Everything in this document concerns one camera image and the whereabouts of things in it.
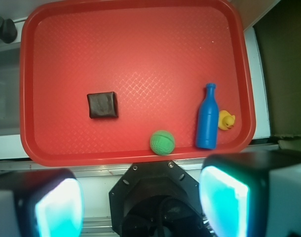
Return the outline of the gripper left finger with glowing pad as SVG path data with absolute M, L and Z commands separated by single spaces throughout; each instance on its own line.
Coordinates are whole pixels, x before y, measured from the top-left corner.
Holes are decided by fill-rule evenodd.
M 0 174 L 0 237 L 78 237 L 80 182 L 65 168 Z

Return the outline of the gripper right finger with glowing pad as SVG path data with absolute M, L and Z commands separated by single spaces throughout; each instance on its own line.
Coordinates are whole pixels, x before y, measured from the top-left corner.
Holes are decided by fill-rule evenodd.
M 301 237 L 301 152 L 211 155 L 199 198 L 219 237 Z

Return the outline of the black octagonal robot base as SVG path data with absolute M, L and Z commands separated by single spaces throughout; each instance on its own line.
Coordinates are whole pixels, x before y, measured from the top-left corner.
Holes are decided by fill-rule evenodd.
M 109 192 L 121 237 L 210 237 L 199 184 L 173 161 L 134 163 Z

